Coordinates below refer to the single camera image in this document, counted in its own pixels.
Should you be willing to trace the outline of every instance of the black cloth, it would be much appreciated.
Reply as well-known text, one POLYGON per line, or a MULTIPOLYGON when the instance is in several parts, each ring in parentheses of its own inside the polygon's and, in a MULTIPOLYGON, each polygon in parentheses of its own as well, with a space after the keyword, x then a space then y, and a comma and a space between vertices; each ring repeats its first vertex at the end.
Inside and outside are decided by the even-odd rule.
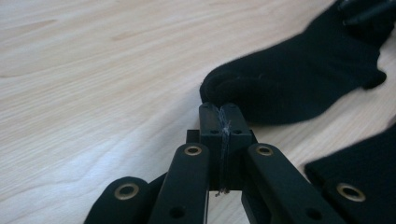
POLYGON ((396 124, 308 163, 305 173, 348 223, 396 223, 396 124), (343 197, 337 191, 343 183, 359 189, 364 202, 343 197))
POLYGON ((346 93, 381 84, 379 47, 393 25, 373 42, 359 38, 343 25, 338 4, 301 34, 211 71, 200 88, 202 101, 234 103, 249 121, 285 124, 312 119, 346 93))

